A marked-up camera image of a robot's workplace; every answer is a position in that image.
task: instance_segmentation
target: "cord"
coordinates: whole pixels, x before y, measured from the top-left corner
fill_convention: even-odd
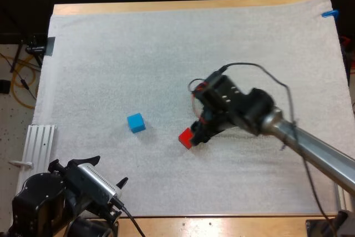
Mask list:
[[[224,65],[223,67],[221,67],[219,69],[219,72],[224,72],[225,70],[227,70],[228,67],[230,66],[234,66],[234,65],[248,65],[248,66],[254,66],[254,67],[257,67],[259,69],[261,69],[264,73],[266,73],[271,79],[273,79],[276,83],[278,83],[279,85],[283,86],[285,89],[286,89],[286,92],[287,92],[287,97],[288,97],[288,103],[290,105],[290,116],[291,116],[291,122],[292,122],[292,131],[293,131],[293,136],[295,138],[295,141],[296,141],[296,144],[297,144],[297,148],[298,148],[298,151],[300,152],[300,155],[302,157],[302,160],[303,160],[303,165],[305,166],[305,170],[306,170],[306,173],[307,173],[307,177],[308,177],[308,180],[310,182],[310,185],[311,185],[311,189],[312,189],[312,192],[313,192],[313,197],[315,198],[315,201],[317,203],[317,206],[320,210],[320,212],[322,213],[322,215],[324,216],[325,220],[329,223],[329,226],[330,228],[332,229],[332,232],[333,232],[333,235],[335,237],[337,237],[337,232],[333,226],[333,223],[330,221],[329,217],[326,215],[326,213],[324,212],[323,208],[322,208],[322,205],[320,203],[320,200],[318,198],[318,195],[317,195],[317,192],[316,192],[316,188],[315,188],[315,184],[313,182],[313,179],[312,179],[312,175],[311,175],[311,172],[310,172],[310,169],[309,169],[309,166],[307,164],[307,161],[306,161],[306,158],[305,158],[305,155],[303,154],[303,150],[300,149],[300,146],[299,146],[299,143],[298,143],[298,134],[297,134],[297,131],[296,131],[296,128],[297,128],[297,125],[296,125],[296,121],[295,121],[295,114],[294,114],[294,108],[293,108],[293,101],[292,101],[292,95],[291,95],[291,90],[290,88],[280,82],[275,76],[273,76],[270,72],[268,72],[263,66],[259,65],[259,64],[255,64],[255,63],[249,63],[249,62],[236,62],[236,63],[230,63],[230,64],[227,64],[227,65]]]
[[[120,210],[122,210],[126,215],[129,217],[129,219],[132,221],[133,225],[136,227],[137,231],[142,237],[145,237],[143,231],[139,227],[138,223],[135,221],[135,219],[132,217],[132,215],[128,212],[127,208],[124,206],[124,204],[117,198],[117,197],[112,197],[111,202]]]
[[[7,59],[7,57],[5,57],[2,53],[0,53],[0,56],[3,57],[3,58],[6,60],[6,62],[9,64],[10,67],[12,67],[12,66],[11,66],[11,63],[10,63],[10,61]],[[32,96],[32,98],[33,98],[34,100],[37,100],[36,97],[32,94],[31,90],[29,89],[29,86],[28,86],[28,84],[26,83],[26,81],[21,77],[21,75],[18,73],[18,71],[17,71],[16,69],[14,69],[14,71],[15,71],[15,72],[17,73],[17,75],[20,77],[20,81],[21,81],[23,87],[25,87],[25,89],[26,89],[27,91],[29,91],[30,95]]]

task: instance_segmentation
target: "white cloth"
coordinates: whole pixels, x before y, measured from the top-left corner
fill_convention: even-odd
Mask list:
[[[229,129],[191,150],[187,84],[223,64],[262,64],[291,87],[299,127],[355,156],[354,119],[330,0],[274,7],[52,16],[33,123],[58,126],[52,159],[101,155],[134,215],[318,213],[301,158],[273,137]],[[285,90],[252,67],[239,88],[264,89],[288,118]],[[133,134],[127,116],[141,113]],[[325,211],[334,184],[312,168]]]

